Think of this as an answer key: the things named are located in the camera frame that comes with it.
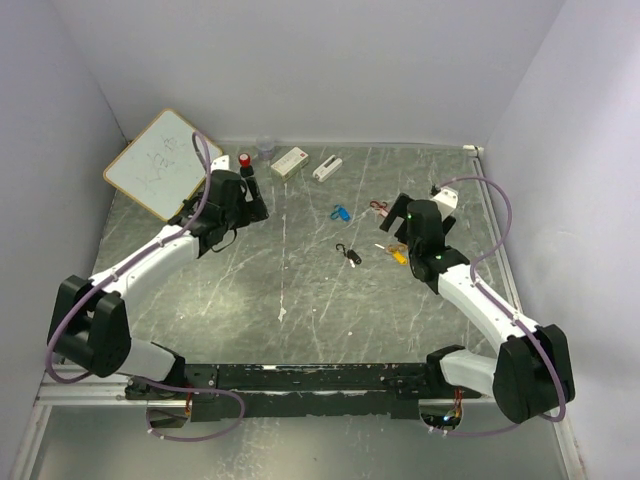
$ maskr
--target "wall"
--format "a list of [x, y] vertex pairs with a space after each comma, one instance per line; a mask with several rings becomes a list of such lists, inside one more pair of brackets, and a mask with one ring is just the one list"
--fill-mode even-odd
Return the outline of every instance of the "wall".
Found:
[[563, 0], [53, 0], [129, 138], [482, 143]]
[[47, 0], [0, 2], [0, 478], [42, 378], [57, 285], [92, 266], [121, 133]]
[[637, 477], [640, 3], [570, 0], [486, 150], [526, 310], [569, 337], [591, 478]]

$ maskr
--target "blue object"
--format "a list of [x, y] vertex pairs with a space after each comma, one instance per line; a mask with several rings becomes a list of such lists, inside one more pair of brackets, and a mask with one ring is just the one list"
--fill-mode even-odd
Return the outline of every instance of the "blue object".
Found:
[[337, 220], [338, 217], [343, 219], [345, 222], [351, 220], [351, 215], [349, 215], [349, 212], [347, 212], [347, 210], [342, 205], [336, 205], [333, 208], [335, 210], [331, 212], [331, 215], [329, 215], [329, 218], [331, 218], [331, 220]]

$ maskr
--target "whiteboard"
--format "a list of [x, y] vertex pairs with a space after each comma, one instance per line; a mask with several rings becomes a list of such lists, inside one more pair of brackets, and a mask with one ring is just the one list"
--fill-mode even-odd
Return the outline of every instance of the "whiteboard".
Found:
[[[191, 143], [194, 130], [174, 110], [163, 110], [106, 168], [104, 179], [157, 217], [170, 219], [204, 180]], [[222, 150], [210, 140], [207, 143], [212, 170], [225, 168], [222, 159], [214, 162]]]

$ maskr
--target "gray marble tabletop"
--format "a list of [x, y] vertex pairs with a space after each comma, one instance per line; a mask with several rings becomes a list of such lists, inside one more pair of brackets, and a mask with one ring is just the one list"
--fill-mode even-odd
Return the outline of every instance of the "gray marble tabletop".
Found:
[[[270, 218], [240, 230], [233, 245], [209, 253], [170, 276], [129, 312], [132, 334], [184, 355], [188, 362], [316, 363], [415, 362], [461, 344], [492, 355], [479, 331], [413, 278], [375, 244], [394, 241], [378, 226], [371, 200], [398, 193], [425, 198], [433, 183], [475, 173], [462, 149], [304, 146], [310, 163], [283, 183], [254, 162]], [[276, 159], [289, 150], [280, 147]], [[252, 147], [223, 145], [232, 164]], [[344, 164], [325, 183], [313, 170], [336, 154]], [[477, 184], [460, 192], [458, 223], [447, 237], [469, 258], [491, 246], [489, 219]], [[331, 220], [335, 204], [351, 214]], [[117, 193], [95, 271], [151, 239], [162, 221]], [[352, 268], [336, 243], [353, 248]], [[505, 284], [495, 259], [479, 269], [500, 294]]]

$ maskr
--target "red bottle cap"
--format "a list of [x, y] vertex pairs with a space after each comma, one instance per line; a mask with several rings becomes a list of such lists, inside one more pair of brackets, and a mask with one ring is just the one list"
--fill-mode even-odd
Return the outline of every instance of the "red bottle cap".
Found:
[[251, 165], [251, 157], [248, 153], [241, 153], [240, 155], [238, 155], [238, 161], [243, 167], [248, 167], [249, 165]]

